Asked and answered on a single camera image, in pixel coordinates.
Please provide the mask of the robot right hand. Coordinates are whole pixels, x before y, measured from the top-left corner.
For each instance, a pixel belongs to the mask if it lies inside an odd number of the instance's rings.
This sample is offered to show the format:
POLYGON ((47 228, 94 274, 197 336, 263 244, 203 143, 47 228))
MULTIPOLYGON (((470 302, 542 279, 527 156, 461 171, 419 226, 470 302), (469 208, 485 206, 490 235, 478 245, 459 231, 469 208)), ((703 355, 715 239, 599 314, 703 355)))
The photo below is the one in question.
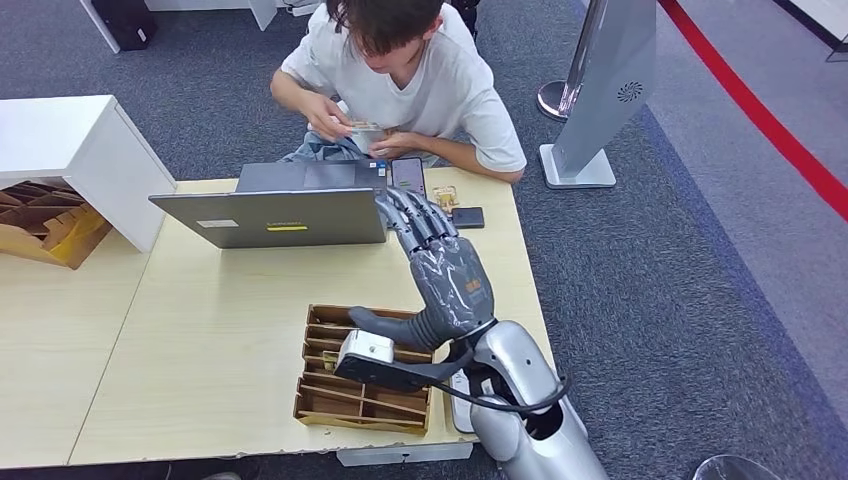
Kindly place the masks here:
POLYGON ((425 196, 395 187, 375 199, 404 253, 424 308, 408 320, 349 310, 358 328, 434 351, 495 321, 494 293, 478 253, 425 196))

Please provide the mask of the person's left hand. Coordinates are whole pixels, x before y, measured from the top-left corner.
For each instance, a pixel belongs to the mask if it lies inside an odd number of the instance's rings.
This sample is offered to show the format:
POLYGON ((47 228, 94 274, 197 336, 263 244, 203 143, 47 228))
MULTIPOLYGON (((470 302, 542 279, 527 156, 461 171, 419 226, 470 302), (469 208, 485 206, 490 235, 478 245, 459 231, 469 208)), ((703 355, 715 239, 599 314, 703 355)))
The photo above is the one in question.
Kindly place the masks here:
POLYGON ((373 158, 393 160, 418 149, 419 135, 412 132, 390 132, 369 146, 373 158))

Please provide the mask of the person's right hand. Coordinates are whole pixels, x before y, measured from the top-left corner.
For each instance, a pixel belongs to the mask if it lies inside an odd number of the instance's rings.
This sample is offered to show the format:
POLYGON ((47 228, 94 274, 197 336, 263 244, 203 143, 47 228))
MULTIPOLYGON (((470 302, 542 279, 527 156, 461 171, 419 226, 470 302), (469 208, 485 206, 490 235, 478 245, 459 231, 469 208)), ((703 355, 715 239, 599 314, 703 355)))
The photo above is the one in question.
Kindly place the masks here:
POLYGON ((298 109, 322 138, 336 141, 352 134, 350 119, 330 98, 311 91, 300 94, 298 109))

